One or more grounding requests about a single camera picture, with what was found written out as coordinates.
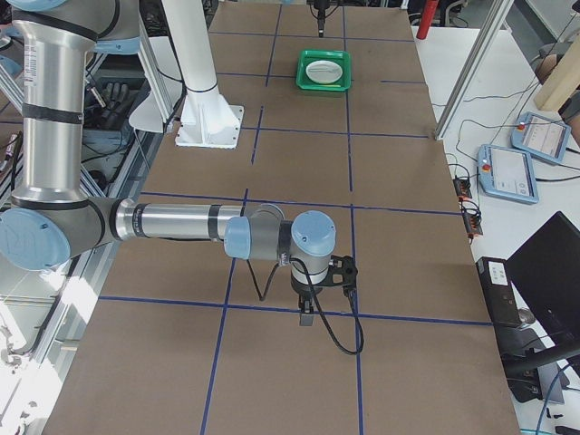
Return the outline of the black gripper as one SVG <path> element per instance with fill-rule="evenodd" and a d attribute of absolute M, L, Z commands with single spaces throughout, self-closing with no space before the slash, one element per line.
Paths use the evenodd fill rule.
<path fill-rule="evenodd" d="M 319 295 L 323 291 L 324 286 L 314 285 L 314 287 L 311 287 L 308 284 L 301 283 L 294 277 L 291 278 L 291 286 L 299 297 L 299 325 L 312 326 L 314 322 L 314 309 L 312 306 L 314 295 Z"/>
<path fill-rule="evenodd" d="M 325 24 L 325 9 L 316 10 L 316 19 L 319 28 L 324 28 Z"/>

